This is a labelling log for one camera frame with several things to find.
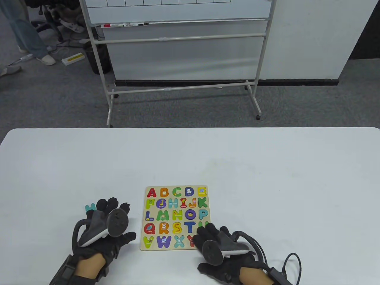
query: sneaker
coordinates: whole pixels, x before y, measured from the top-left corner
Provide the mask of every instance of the sneaker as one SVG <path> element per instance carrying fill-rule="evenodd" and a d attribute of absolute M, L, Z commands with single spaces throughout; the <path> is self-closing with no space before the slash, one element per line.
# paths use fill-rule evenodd
<path fill-rule="evenodd" d="M 29 52 L 26 49 L 22 49 L 20 46 L 18 46 L 19 52 L 22 54 L 28 54 Z"/>
<path fill-rule="evenodd" d="M 5 75 L 12 75 L 17 72 L 21 71 L 21 66 L 15 65 L 15 66 L 6 66 L 3 69 L 0 69 L 0 77 L 5 76 Z"/>
<path fill-rule="evenodd" d="M 76 33 L 83 33 L 84 30 L 85 30 L 84 27 L 81 27 L 78 24 L 68 23 L 68 22 L 66 22 L 64 20 L 61 20 L 61 24 L 63 26 L 65 26 L 66 28 L 68 28 L 68 29 L 70 29 L 70 30 L 72 30 L 72 31 L 74 31 Z"/>
<path fill-rule="evenodd" d="M 55 59 L 52 58 L 50 55 L 46 55 L 43 58 L 37 59 L 37 60 L 39 60 L 40 62 L 42 62 L 45 65 L 53 65 L 53 64 L 55 64 Z"/>

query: white table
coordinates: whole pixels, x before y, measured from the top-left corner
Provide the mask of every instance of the white table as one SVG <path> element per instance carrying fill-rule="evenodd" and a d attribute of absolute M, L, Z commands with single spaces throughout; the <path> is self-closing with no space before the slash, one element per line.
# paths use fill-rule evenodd
<path fill-rule="evenodd" d="M 137 240 L 107 285 L 215 284 L 195 251 L 139 250 L 149 185 L 206 184 L 212 221 L 242 230 L 303 285 L 380 284 L 375 128 L 25 129 L 0 147 L 0 284 L 48 284 L 84 205 L 130 202 Z M 288 277 L 294 283 L 296 263 Z"/>

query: jeans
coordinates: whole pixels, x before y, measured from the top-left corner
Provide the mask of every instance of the jeans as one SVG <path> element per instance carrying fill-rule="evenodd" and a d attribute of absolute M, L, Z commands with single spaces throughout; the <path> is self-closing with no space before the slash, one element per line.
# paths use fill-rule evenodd
<path fill-rule="evenodd" d="M 29 22 L 28 8 L 24 0 L 0 0 L 0 10 L 8 19 L 21 49 L 29 51 L 38 59 L 48 55 L 44 42 Z"/>

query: power strip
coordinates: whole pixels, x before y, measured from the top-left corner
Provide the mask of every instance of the power strip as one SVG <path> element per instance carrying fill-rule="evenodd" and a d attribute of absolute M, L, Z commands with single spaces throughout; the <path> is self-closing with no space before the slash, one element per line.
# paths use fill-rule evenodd
<path fill-rule="evenodd" d="M 70 65 L 70 64 L 72 64 L 74 62 L 80 61 L 80 60 L 82 60 L 84 58 L 85 57 L 84 57 L 83 53 L 80 52 L 78 54 L 75 54 L 75 55 L 69 56 L 69 57 L 67 57 L 65 59 L 62 59 L 62 63 L 64 65 L 68 66 L 68 65 Z"/>

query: whiteboard stand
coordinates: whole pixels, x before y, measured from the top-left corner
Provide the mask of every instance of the whiteboard stand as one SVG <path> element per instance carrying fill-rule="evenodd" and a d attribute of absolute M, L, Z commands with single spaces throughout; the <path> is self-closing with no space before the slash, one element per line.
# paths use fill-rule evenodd
<path fill-rule="evenodd" d="M 82 11 L 85 11 L 87 9 L 87 6 L 84 2 L 85 0 L 79 0 L 81 4 Z M 108 103 L 108 116 L 107 116 L 107 127 L 112 128 L 112 111 L 114 107 L 114 101 L 117 97 L 119 97 L 120 94 L 132 94 L 132 93 L 147 93 L 147 92 L 158 92 L 158 91 L 175 91 L 175 90 L 193 90 L 193 89 L 206 89 L 206 88 L 223 88 L 223 87 L 232 87 L 232 86 L 241 86 L 248 91 L 249 97 L 252 101 L 252 104 L 254 108 L 257 111 L 256 119 L 261 119 L 261 109 L 260 106 L 256 100 L 256 91 L 257 91 L 257 84 L 260 78 L 260 72 L 261 68 L 263 66 L 263 60 L 266 50 L 266 45 L 268 42 L 269 32 L 271 30 L 272 20 L 273 20 L 273 14 L 276 7 L 276 1 L 277 0 L 270 0 L 271 1 L 271 8 L 268 18 L 252 18 L 249 20 L 257 20 L 257 21 L 266 21 L 266 29 L 264 33 L 247 33 L 247 34 L 235 34 L 235 35 L 210 35 L 210 36 L 186 36 L 186 37 L 172 37 L 172 38 L 148 38 L 148 39 L 135 39 L 135 40 L 104 40 L 99 41 L 95 40 L 91 25 L 90 25 L 90 19 L 88 18 L 87 13 L 83 13 L 84 20 L 86 23 L 87 31 L 89 33 L 91 46 L 94 51 L 95 60 L 99 69 L 100 79 L 103 85 L 103 90 L 106 95 L 107 103 Z M 100 63 L 100 58 L 98 54 L 98 49 L 96 46 L 98 44 L 116 44 L 116 43 L 146 43 L 146 42 L 167 42 L 167 41 L 196 41 L 196 40 L 213 40 L 213 39 L 227 39 L 227 38 L 252 38 L 252 37 L 263 37 L 263 45 L 261 47 L 259 62 L 256 70 L 256 76 L 254 81 L 246 80 L 245 82 L 241 83 L 228 83 L 228 84 L 210 84 L 210 85 L 198 85 L 198 86 L 187 86 L 187 87 L 166 87 L 166 88 L 157 88 L 157 89 L 140 89 L 140 90 L 125 90 L 125 91 L 108 91 L 106 80 L 103 73 L 103 68 Z"/>

